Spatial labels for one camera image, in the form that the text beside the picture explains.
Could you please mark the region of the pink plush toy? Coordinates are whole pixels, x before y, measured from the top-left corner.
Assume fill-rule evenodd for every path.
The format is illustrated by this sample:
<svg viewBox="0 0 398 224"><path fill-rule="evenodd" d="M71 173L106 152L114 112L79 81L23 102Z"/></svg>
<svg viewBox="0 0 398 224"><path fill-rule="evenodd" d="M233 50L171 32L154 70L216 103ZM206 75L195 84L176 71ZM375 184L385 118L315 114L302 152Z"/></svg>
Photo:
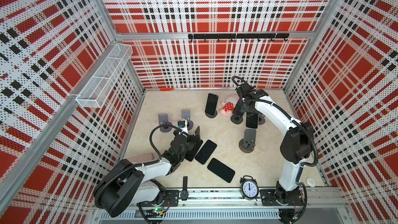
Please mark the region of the pink plush toy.
<svg viewBox="0 0 398 224"><path fill-rule="evenodd" d="M233 111L238 103L239 96L238 95L230 95L224 101L221 102L221 110L220 114L231 117L233 115Z"/></svg>

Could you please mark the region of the wooden base phone stand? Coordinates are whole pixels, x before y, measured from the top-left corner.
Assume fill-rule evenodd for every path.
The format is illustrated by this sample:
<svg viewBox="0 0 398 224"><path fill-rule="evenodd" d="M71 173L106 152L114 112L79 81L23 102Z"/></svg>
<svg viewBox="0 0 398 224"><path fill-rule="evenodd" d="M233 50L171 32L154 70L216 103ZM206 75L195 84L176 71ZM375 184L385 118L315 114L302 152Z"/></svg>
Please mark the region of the wooden base phone stand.
<svg viewBox="0 0 398 224"><path fill-rule="evenodd" d="M244 131L244 138L238 143L239 149L244 153L251 153L254 151L256 145L256 129L246 129Z"/></svg>

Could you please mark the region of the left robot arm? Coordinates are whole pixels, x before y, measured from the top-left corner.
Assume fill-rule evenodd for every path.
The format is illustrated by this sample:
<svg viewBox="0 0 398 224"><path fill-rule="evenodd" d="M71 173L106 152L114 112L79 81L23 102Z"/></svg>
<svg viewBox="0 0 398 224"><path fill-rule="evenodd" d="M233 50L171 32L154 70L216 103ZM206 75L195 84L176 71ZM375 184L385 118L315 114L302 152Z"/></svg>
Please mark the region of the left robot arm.
<svg viewBox="0 0 398 224"><path fill-rule="evenodd" d="M200 128L194 134L188 133L188 121L180 120L178 125L161 124L160 128L174 129L174 139L164 153L150 140L150 145L157 154L156 159L145 162L132 162L129 159L119 161L112 170L96 185L93 196L94 205L104 209L111 217L116 217L131 204L143 202L162 204L165 199L165 187L156 179L175 172L187 155L192 155L200 147Z"/></svg>

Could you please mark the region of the white round puck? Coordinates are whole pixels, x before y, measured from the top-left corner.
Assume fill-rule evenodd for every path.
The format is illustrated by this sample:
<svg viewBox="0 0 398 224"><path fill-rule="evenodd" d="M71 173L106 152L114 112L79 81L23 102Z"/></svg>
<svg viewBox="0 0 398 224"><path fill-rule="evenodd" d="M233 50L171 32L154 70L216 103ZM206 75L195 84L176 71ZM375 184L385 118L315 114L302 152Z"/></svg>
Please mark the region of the white round puck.
<svg viewBox="0 0 398 224"><path fill-rule="evenodd" d="M316 187L316 181L312 177L307 177L306 183L308 186L310 186L312 188Z"/></svg>

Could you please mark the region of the black phone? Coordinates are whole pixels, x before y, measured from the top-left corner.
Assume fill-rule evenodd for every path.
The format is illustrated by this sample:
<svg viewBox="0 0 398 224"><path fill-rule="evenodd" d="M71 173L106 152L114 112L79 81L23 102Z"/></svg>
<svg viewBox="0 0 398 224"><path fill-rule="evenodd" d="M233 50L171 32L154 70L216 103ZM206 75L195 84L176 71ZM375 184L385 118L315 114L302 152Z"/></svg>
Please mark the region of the black phone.
<svg viewBox="0 0 398 224"><path fill-rule="evenodd" d="M187 161L192 162L193 159L195 158L195 156L197 155L199 149L201 148L202 144L203 144L202 140L200 140L199 142L196 142L194 144L193 148L186 153L184 159L187 160Z"/></svg>
<svg viewBox="0 0 398 224"><path fill-rule="evenodd" d="M206 143L203 145L203 147L195 156L195 160L200 164L205 164L216 148L217 148L216 143L214 143L211 140L207 140Z"/></svg>
<svg viewBox="0 0 398 224"><path fill-rule="evenodd" d="M259 122L259 115L257 113L247 113L246 114L246 127L257 129Z"/></svg>
<svg viewBox="0 0 398 224"><path fill-rule="evenodd" d="M227 183L231 183L233 177L235 176L235 171L233 169L226 166L216 158L211 159L207 169Z"/></svg>
<svg viewBox="0 0 398 224"><path fill-rule="evenodd" d="M213 114L217 110L218 96L212 93L208 94L205 113Z"/></svg>

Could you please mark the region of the grey phone stand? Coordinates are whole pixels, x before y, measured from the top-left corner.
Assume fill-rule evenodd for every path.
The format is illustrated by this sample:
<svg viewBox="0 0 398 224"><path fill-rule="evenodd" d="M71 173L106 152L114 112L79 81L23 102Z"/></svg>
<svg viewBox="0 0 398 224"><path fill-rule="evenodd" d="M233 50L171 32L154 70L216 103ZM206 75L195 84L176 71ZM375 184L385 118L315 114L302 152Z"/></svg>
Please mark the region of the grey phone stand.
<svg viewBox="0 0 398 224"><path fill-rule="evenodd" d="M263 114L259 114L258 116L258 125L263 125L266 123L266 118Z"/></svg>
<svg viewBox="0 0 398 224"><path fill-rule="evenodd" d="M168 114L166 114L166 113L158 114L158 121L159 121L159 125L161 126L160 131L162 133L171 132L172 128L170 127L170 125L172 125L172 124L169 122Z"/></svg>
<svg viewBox="0 0 398 224"><path fill-rule="evenodd" d="M187 121L187 128L188 130L192 130L193 128L193 121L191 120L191 111L190 110L182 110L181 111L181 119Z"/></svg>

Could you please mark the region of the black hook rail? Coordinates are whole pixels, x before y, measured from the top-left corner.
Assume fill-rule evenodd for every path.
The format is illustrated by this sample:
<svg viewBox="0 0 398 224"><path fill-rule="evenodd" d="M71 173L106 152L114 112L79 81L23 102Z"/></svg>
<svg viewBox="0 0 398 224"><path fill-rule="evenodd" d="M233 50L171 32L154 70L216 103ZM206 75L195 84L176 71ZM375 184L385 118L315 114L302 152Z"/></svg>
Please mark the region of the black hook rail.
<svg viewBox="0 0 398 224"><path fill-rule="evenodd" d="M243 33L235 33L235 34L188 34L188 39L189 40L210 40L210 39L215 39L215 40L221 40L221 39L270 39L270 40L275 40L275 39L283 39L287 40L289 38L290 34L289 33L263 33L263 34L243 34Z"/></svg>

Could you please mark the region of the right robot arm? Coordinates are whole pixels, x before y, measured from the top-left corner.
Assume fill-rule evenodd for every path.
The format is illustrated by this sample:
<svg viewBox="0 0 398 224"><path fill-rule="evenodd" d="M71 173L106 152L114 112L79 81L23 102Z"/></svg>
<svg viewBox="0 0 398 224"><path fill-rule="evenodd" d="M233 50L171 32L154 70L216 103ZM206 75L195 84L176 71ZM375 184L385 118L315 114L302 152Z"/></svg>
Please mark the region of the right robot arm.
<svg viewBox="0 0 398 224"><path fill-rule="evenodd" d="M274 202L287 206L295 200L304 200L301 194L303 170L317 166L319 160L313 126L293 117L267 92L251 86L243 78L233 76L232 82L236 87L237 102L231 121L240 124L244 118L247 122L255 122L264 117L280 132L277 144L283 164L274 190Z"/></svg>

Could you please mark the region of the black wristwatch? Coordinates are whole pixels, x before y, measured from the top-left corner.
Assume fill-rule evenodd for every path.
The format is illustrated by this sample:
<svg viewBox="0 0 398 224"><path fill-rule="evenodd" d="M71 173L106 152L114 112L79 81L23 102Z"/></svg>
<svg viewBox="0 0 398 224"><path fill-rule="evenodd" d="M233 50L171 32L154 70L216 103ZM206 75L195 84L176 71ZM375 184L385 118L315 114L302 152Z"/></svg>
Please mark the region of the black wristwatch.
<svg viewBox="0 0 398 224"><path fill-rule="evenodd" d="M188 197L188 176L184 176L182 181L182 191L180 192L180 199L181 201L187 201Z"/></svg>

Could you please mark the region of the black alarm clock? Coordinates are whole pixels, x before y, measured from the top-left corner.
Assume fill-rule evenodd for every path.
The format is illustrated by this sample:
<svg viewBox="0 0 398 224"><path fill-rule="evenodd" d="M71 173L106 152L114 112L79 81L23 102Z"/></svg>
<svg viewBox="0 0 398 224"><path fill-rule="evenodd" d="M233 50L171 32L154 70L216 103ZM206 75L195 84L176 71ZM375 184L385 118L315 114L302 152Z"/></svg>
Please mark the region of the black alarm clock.
<svg viewBox="0 0 398 224"><path fill-rule="evenodd" d="M240 178L240 193L245 200L256 200L259 195L259 187L257 181L249 175Z"/></svg>

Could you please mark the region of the dark phone stand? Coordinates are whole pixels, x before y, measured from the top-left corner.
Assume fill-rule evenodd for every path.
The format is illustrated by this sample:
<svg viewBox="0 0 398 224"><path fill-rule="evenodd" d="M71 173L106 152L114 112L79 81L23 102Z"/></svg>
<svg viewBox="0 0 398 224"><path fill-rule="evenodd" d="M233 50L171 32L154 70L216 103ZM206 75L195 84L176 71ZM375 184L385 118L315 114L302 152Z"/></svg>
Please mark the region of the dark phone stand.
<svg viewBox="0 0 398 224"><path fill-rule="evenodd" d="M215 118L218 115L218 112L215 111L213 114L205 113L208 118Z"/></svg>
<svg viewBox="0 0 398 224"><path fill-rule="evenodd" d="M243 117L239 117L239 116L231 116L230 120L234 123L234 124L241 124L243 122Z"/></svg>

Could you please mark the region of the pink phone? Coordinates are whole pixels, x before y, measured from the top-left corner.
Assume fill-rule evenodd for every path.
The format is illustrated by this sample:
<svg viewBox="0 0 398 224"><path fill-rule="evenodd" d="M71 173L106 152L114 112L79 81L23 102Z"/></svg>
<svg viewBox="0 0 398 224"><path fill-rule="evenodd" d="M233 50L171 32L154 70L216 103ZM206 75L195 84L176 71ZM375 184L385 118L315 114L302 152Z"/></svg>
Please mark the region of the pink phone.
<svg viewBox="0 0 398 224"><path fill-rule="evenodd" d="M147 153L147 154L144 154L144 155L139 155L139 156L127 158L127 160L130 163L132 163L132 164L146 163L146 162L150 162L150 161L154 160L154 154L153 153Z"/></svg>

